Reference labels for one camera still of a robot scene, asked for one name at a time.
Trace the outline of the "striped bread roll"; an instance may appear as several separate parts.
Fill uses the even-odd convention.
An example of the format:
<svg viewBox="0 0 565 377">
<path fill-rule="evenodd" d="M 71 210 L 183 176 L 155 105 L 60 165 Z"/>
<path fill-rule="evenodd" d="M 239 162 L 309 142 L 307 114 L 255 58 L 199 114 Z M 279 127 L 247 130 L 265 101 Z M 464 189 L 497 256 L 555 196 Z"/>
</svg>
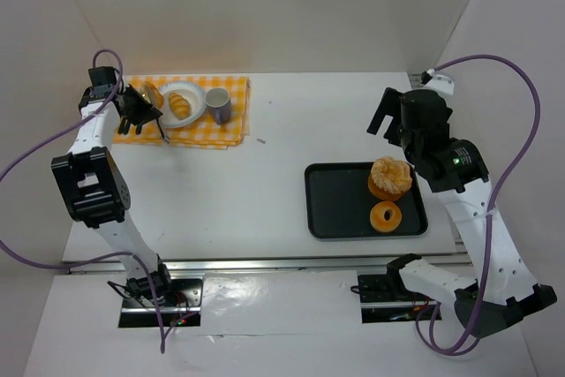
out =
<svg viewBox="0 0 565 377">
<path fill-rule="evenodd" d="M 169 108 L 178 120 L 184 120 L 191 115 L 190 103 L 176 92 L 169 93 Z"/>
</svg>

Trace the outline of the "metal tongs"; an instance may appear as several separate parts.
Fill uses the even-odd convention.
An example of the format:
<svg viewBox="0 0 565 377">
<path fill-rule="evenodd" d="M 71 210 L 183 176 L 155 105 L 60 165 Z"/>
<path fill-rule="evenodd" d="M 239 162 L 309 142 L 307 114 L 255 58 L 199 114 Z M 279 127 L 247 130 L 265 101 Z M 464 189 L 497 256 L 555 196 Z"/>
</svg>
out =
<svg viewBox="0 0 565 377">
<path fill-rule="evenodd" d="M 162 127 L 161 116 L 162 116 L 162 115 L 160 115 L 158 118 L 155 119 L 156 125 L 157 125 L 157 128 L 158 128 L 158 130 L 159 130 L 159 133 L 160 133 L 160 135 L 161 135 L 162 140 L 163 140 L 166 144 L 169 144 L 169 143 L 170 143 L 170 137 L 169 137 L 168 133 L 166 132 L 166 130 Z"/>
</svg>

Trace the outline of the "pointed croissant bread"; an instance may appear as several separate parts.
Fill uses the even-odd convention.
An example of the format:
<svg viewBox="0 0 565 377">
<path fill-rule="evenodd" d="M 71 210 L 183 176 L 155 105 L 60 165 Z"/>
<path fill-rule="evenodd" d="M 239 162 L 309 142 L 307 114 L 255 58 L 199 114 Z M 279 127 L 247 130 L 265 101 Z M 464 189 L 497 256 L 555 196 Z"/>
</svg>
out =
<svg viewBox="0 0 565 377">
<path fill-rule="evenodd" d="M 164 97 L 158 88 L 150 81 L 144 81 L 140 88 L 139 93 L 142 97 L 150 102 L 157 109 L 161 109 L 164 104 Z"/>
</svg>

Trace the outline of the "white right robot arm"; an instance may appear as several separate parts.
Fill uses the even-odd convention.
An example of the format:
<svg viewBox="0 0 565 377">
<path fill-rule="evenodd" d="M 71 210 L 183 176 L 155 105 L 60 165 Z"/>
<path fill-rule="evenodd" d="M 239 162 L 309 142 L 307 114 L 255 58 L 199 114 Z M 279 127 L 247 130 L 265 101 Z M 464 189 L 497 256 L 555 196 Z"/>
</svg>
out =
<svg viewBox="0 0 565 377">
<path fill-rule="evenodd" d="M 438 196 L 471 258 L 477 278 L 450 273 L 416 254 L 388 263 L 388 276 L 404 290 L 420 293 L 454 311 L 465 337 L 499 333 L 557 301 L 554 289 L 540 284 L 524 264 L 495 206 L 492 185 L 478 148 L 450 134 L 447 104 L 454 92 L 445 77 L 401 93 L 386 88 L 367 131 L 375 134 L 385 117 L 385 139 Z"/>
</svg>

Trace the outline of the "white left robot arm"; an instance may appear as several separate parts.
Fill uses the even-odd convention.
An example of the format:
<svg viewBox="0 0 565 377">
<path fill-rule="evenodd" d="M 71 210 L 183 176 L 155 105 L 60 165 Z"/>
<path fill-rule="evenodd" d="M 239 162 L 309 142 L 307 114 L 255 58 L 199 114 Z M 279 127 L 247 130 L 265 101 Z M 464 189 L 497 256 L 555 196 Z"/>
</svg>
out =
<svg viewBox="0 0 565 377">
<path fill-rule="evenodd" d="M 126 85 L 111 66 L 93 66 L 91 81 L 79 103 L 85 123 L 68 153 L 51 162 L 51 170 L 70 217 L 100 235 L 124 266 L 123 298 L 165 304 L 171 278 L 159 255 L 143 240 L 130 216 L 132 204 L 110 147 L 115 133 L 140 131 L 162 115 L 154 97 Z"/>
</svg>

